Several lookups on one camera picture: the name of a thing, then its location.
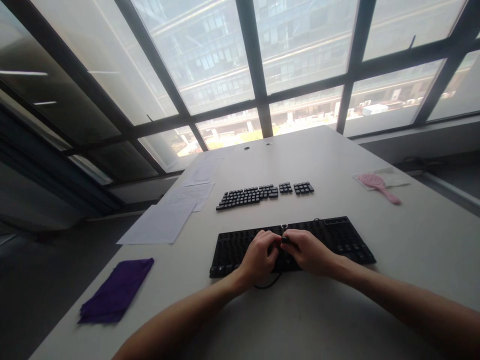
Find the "paper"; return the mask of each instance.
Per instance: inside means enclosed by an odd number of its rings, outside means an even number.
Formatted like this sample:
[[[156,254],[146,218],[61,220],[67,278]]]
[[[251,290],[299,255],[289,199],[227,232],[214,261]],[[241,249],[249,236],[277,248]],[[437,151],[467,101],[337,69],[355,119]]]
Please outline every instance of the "paper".
[[[195,202],[152,205],[117,244],[172,244],[195,205]]]
[[[378,170],[370,171],[370,172],[364,172],[361,174],[355,174],[353,175],[353,178],[365,189],[368,191],[373,191],[375,190],[374,187],[367,186],[363,182],[359,180],[359,176],[363,174],[375,174],[383,179],[385,182],[385,187],[386,188],[393,188],[397,186],[404,186],[410,184],[410,177],[403,174],[402,172],[397,172],[394,171],[394,168],[392,166],[381,168]]]
[[[234,151],[233,146],[222,147],[215,150],[210,150],[205,152],[205,156],[203,160],[210,160],[210,159],[224,159],[230,156],[230,154]]]
[[[175,187],[160,200],[160,204],[175,205],[196,202],[193,211],[199,212],[204,207],[214,185],[214,182],[210,182],[201,185]]]
[[[195,167],[191,170],[187,178],[180,186],[187,187],[209,183],[222,160],[223,159],[218,158],[207,160],[201,159],[200,161],[197,161]]]

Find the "purple napkin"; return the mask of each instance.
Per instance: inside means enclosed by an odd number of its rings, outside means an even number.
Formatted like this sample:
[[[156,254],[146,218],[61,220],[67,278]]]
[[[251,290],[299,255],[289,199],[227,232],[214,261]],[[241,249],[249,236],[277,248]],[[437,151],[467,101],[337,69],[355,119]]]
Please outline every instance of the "purple napkin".
[[[153,264],[152,258],[119,262],[95,295],[81,306],[78,323],[118,323]]]

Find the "table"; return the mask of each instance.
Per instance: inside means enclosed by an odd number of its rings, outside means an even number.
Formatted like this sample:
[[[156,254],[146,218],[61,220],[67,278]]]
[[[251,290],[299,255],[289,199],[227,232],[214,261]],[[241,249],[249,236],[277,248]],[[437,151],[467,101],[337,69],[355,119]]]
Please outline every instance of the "table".
[[[143,323],[213,280],[218,233],[348,216],[379,272],[480,310],[480,219],[411,179],[394,206],[353,174],[388,166],[327,126],[236,145],[214,175],[201,212],[173,245],[124,245],[38,347],[31,359],[110,359]],[[174,184],[178,186],[190,166]],[[215,211],[225,191],[310,181],[314,195],[280,194]],[[117,325],[77,325],[80,306],[123,260],[155,264]],[[435,359],[439,355],[361,293],[303,271],[228,304],[187,349],[186,359]]]

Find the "floor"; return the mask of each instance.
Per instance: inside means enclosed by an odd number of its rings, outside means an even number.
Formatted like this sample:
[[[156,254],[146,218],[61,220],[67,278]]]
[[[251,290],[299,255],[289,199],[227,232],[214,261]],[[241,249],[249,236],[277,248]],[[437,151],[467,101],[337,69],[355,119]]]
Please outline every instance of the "floor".
[[[435,175],[476,195],[478,168],[461,171],[455,166]],[[417,179],[480,217],[479,208],[427,178]],[[117,252],[116,242],[138,218],[83,222],[47,240],[17,237],[0,246],[0,359],[29,358]]]

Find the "glass window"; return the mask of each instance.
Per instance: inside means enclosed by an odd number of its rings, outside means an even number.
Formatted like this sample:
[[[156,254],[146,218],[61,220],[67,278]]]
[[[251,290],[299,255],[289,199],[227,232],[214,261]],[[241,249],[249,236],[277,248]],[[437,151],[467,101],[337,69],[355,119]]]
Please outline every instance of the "glass window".
[[[185,170],[202,152],[190,126],[160,132],[139,140],[167,173]]]
[[[198,122],[196,127],[209,150],[263,139],[257,108]]]
[[[355,82],[343,135],[368,134],[411,124],[442,62]]]
[[[254,98],[235,0],[133,4],[191,114]]]
[[[113,180],[105,175],[103,171],[101,171],[83,156],[73,155],[69,156],[68,158],[100,185],[108,185],[113,182]]]
[[[65,140],[50,130],[43,122],[25,110],[18,102],[13,100],[2,90],[0,90],[0,103],[58,150],[63,151],[72,148]]]
[[[357,2],[254,0],[268,94],[347,71]]]
[[[129,142],[121,142],[92,150],[90,156],[121,182],[148,178],[158,174]]]
[[[32,3],[132,124],[178,113],[114,0]]]
[[[480,50],[469,52],[461,62],[428,121],[480,110]]]
[[[464,0],[377,0],[363,60],[447,38]]]
[[[0,79],[79,144],[120,135],[0,2]]]
[[[273,135],[320,125],[336,129],[343,88],[337,86],[270,104]]]

